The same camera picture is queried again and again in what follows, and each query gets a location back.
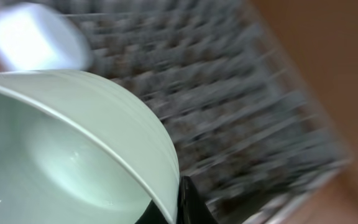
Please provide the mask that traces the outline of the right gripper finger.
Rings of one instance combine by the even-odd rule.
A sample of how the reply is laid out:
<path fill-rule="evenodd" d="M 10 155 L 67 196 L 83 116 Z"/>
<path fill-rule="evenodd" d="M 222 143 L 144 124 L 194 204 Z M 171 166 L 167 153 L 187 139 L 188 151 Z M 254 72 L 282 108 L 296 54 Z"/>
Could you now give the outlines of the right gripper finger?
<path fill-rule="evenodd" d="M 177 208 L 175 224 L 218 224 L 188 176 L 180 179 Z M 135 224 L 168 224 L 168 222 L 156 204 L 151 201 Z"/>

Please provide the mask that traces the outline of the mint green bowl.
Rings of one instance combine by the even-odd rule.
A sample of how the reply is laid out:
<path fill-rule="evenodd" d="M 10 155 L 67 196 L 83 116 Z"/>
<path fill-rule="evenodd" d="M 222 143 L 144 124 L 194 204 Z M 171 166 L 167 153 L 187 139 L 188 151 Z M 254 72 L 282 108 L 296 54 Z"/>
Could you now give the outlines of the mint green bowl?
<path fill-rule="evenodd" d="M 178 159 L 156 115 L 77 70 L 0 72 L 0 223 L 177 219 Z"/>

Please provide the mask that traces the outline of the light blue bowl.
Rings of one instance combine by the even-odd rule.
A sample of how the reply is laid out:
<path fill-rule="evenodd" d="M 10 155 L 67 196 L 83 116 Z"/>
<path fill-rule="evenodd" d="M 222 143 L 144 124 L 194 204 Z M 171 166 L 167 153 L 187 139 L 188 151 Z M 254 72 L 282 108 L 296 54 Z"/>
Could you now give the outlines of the light blue bowl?
<path fill-rule="evenodd" d="M 0 9 L 0 66 L 3 69 L 86 70 L 92 61 L 85 36 L 60 12 L 30 2 Z"/>

